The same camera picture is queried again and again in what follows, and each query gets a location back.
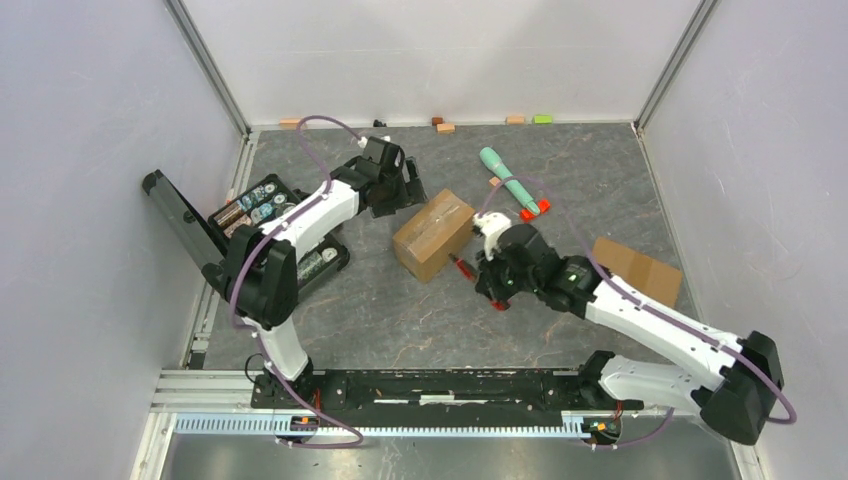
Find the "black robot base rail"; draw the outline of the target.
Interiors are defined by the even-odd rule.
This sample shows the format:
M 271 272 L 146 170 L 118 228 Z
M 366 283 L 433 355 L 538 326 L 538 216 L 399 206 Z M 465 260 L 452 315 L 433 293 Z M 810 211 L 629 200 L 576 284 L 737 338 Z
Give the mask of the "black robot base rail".
M 569 412 L 643 409 L 576 370 L 342 370 L 301 376 L 295 392 L 348 426 L 553 427 Z

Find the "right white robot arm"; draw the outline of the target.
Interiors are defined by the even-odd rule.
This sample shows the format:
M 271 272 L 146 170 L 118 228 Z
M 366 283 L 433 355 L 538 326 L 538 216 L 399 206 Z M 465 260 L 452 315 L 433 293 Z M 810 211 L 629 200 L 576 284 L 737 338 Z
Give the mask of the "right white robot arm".
M 594 258 L 561 256 L 531 224 L 489 212 L 476 214 L 473 232 L 483 240 L 473 277 L 476 291 L 505 310 L 518 294 L 553 311 L 615 330 L 656 352 L 665 363 L 646 363 L 599 351 L 577 382 L 591 408 L 610 401 L 641 401 L 697 414 L 715 433 L 754 445 L 775 422 L 784 378 L 775 341 L 752 331 L 745 337 L 702 324 L 656 302 Z

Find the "red box cutter knife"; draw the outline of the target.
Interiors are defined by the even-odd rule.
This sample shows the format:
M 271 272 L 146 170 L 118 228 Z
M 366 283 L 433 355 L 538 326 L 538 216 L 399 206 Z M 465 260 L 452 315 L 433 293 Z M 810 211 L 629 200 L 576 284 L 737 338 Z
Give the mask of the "red box cutter knife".
M 478 286 L 480 282 L 480 273 L 471 263 L 452 253 L 448 255 L 448 258 L 460 270 L 466 279 L 472 282 L 475 286 Z M 491 293 L 483 293 L 483 296 L 488 299 L 489 303 L 497 311 L 506 311 L 510 308 L 509 303 L 497 300 Z

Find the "brown cardboard express box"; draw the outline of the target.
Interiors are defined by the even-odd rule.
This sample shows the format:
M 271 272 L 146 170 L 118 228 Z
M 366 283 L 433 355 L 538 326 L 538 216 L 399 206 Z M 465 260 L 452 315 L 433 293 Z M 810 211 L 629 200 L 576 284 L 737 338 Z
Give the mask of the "brown cardboard express box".
M 429 283 L 472 237 L 475 210 L 443 189 L 393 236 L 399 263 L 421 283 Z

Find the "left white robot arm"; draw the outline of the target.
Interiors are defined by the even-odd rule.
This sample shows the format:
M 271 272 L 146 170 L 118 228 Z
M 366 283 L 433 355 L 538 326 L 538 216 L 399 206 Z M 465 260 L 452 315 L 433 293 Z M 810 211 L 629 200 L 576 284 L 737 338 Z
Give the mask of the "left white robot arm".
M 281 218 L 241 226 L 230 239 L 220 285 L 238 329 L 253 334 L 275 392 L 290 407 L 314 394 L 311 360 L 290 317 L 299 304 L 301 259 L 334 229 L 370 211 L 375 218 L 427 202 L 415 158 L 385 138 L 369 137 L 359 155 L 326 170 L 318 189 Z

